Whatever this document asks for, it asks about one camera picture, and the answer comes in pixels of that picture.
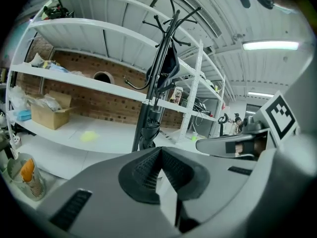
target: brick wall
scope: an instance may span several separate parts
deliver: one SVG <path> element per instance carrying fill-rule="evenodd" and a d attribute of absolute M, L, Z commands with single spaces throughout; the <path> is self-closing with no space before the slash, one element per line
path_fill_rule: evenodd
<path fill-rule="evenodd" d="M 49 43 L 42 37 L 38 37 L 32 43 L 26 62 L 31 61 L 36 53 L 39 53 L 43 59 L 48 59 L 51 49 L 52 46 Z M 145 82 L 143 73 L 91 56 L 56 51 L 52 60 L 57 61 L 69 71 L 81 71 L 88 77 L 93 77 L 98 71 L 107 71 L 114 77 L 116 85 L 129 89 L 131 87 L 124 83 L 124 77 L 130 79 L 137 86 L 142 86 Z M 27 94 L 36 94 L 39 91 L 40 78 L 19 73 L 17 85 L 20 85 Z M 141 102 L 46 79 L 44 93 L 48 93 L 50 90 L 71 95 L 71 106 L 77 107 L 74 113 L 79 115 L 130 124 L 136 124 L 138 120 Z M 182 119 L 182 113 L 165 109 L 162 127 L 180 128 Z"/>

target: black rubber pad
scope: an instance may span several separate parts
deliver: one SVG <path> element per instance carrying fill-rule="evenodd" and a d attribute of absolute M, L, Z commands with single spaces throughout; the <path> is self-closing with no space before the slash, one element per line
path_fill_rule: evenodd
<path fill-rule="evenodd" d="M 90 191 L 78 190 L 63 205 L 63 207 L 51 218 L 51 223 L 55 226 L 67 231 L 75 221 L 81 209 L 87 203 L 91 196 Z"/>
<path fill-rule="evenodd" d="M 249 176 L 252 173 L 251 169 L 244 169 L 244 168 L 239 168 L 239 167 L 235 167 L 235 166 L 228 168 L 228 170 L 235 172 L 235 173 L 242 174 L 242 175 L 246 175 L 246 176 Z"/>

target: fluorescent light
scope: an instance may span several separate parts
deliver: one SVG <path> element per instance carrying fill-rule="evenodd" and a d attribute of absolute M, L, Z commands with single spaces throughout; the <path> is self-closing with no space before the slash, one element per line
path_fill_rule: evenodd
<path fill-rule="evenodd" d="M 273 94 L 267 94 L 267 93 L 254 93 L 254 92 L 248 92 L 250 95 L 259 95 L 259 96 L 265 96 L 265 97 L 273 97 Z"/>
<path fill-rule="evenodd" d="M 298 42 L 289 41 L 263 41 L 263 42 L 247 42 L 243 44 L 244 50 L 298 50 Z"/>

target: ceiling vent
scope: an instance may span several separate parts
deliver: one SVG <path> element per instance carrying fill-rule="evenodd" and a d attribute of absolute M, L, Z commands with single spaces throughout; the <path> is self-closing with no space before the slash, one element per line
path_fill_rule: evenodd
<path fill-rule="evenodd" d="M 201 7 L 202 9 L 198 12 L 201 17 L 208 23 L 210 28 L 213 30 L 215 35 L 219 37 L 222 34 L 222 31 L 216 24 L 216 22 L 212 19 L 212 17 L 207 13 L 207 11 L 196 1 L 196 0 L 184 0 L 188 4 L 190 4 L 193 8 Z"/>

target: open cardboard box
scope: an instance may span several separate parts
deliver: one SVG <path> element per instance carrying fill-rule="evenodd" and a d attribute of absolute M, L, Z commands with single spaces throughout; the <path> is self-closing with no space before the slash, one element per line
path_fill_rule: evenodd
<path fill-rule="evenodd" d="M 63 108 L 61 110 L 52 111 L 47 105 L 41 107 L 32 99 L 41 99 L 43 95 L 28 95 L 31 104 L 32 120 L 50 129 L 57 129 L 69 121 L 69 112 L 71 96 L 68 94 L 50 91 L 49 95 L 56 99 L 56 101 Z"/>

